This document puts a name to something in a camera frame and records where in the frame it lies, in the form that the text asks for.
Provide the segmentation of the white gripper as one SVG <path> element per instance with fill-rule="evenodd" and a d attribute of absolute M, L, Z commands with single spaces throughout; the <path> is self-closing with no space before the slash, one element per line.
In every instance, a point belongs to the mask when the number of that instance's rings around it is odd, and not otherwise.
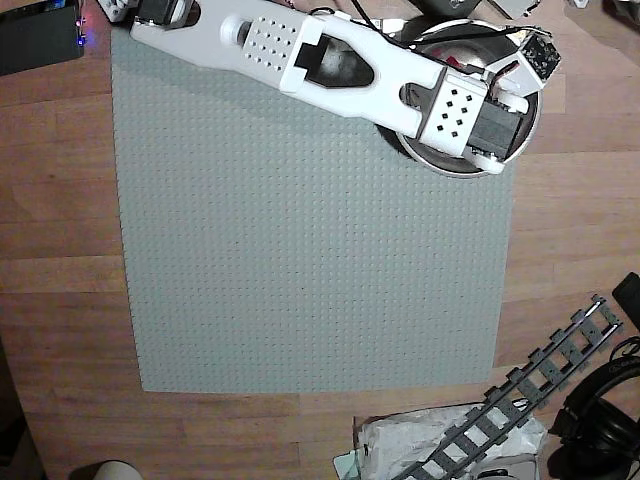
<path fill-rule="evenodd" d="M 485 174 L 501 173 L 529 145 L 539 123 L 544 82 L 526 59 L 483 66 L 489 90 L 466 145 L 466 160 Z"/>

